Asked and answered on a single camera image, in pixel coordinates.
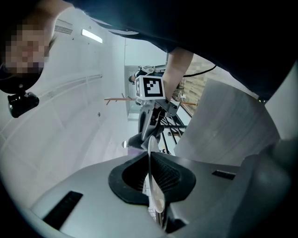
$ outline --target person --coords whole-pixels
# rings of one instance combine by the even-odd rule
[[[158,72],[153,68],[150,67],[150,69],[153,69],[154,71],[152,73],[146,71],[146,67],[139,67],[140,69],[136,71],[133,75],[129,77],[129,82],[132,84],[135,84],[135,80],[140,75],[149,75],[149,76],[158,76],[162,77],[164,74],[164,70],[159,70]]]
[[[228,71],[263,99],[278,89],[297,58],[294,7],[284,10],[280,4],[277,9],[246,6],[235,10],[174,0],[31,0],[18,4],[22,14],[16,14],[12,5],[2,8],[15,9],[9,18],[18,16],[21,22],[13,27],[8,24],[4,36],[10,37],[1,41],[1,47],[5,46],[2,69],[18,77],[40,74],[55,21],[73,6],[114,34],[147,40],[168,52],[163,75],[168,99],[194,53]]]

